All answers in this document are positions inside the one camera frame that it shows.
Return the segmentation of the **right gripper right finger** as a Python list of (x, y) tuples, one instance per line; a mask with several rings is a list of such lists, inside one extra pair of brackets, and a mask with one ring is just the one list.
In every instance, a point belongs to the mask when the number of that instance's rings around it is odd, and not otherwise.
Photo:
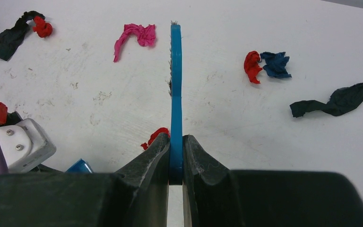
[(183, 137), (187, 227), (363, 227), (363, 201), (333, 172), (230, 170)]

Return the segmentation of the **blue hand brush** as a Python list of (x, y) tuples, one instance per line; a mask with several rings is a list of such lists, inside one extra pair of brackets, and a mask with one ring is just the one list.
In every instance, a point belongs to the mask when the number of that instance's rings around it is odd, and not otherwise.
[(182, 36), (176, 21), (170, 27), (171, 48), (171, 130), (169, 153), (169, 184), (181, 185), (183, 181), (183, 134), (182, 134)]

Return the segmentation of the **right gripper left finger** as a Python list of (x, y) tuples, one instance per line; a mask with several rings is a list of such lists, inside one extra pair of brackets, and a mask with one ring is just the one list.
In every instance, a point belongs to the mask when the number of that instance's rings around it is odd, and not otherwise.
[(169, 138), (114, 173), (0, 176), (0, 227), (164, 227)]

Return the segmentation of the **blue dustpan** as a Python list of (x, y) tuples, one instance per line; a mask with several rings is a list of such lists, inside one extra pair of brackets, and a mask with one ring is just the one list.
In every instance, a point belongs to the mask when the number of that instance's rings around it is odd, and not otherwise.
[(66, 173), (93, 173), (93, 170), (86, 161), (84, 161), (83, 159), (80, 159), (76, 163), (74, 163), (66, 171)]

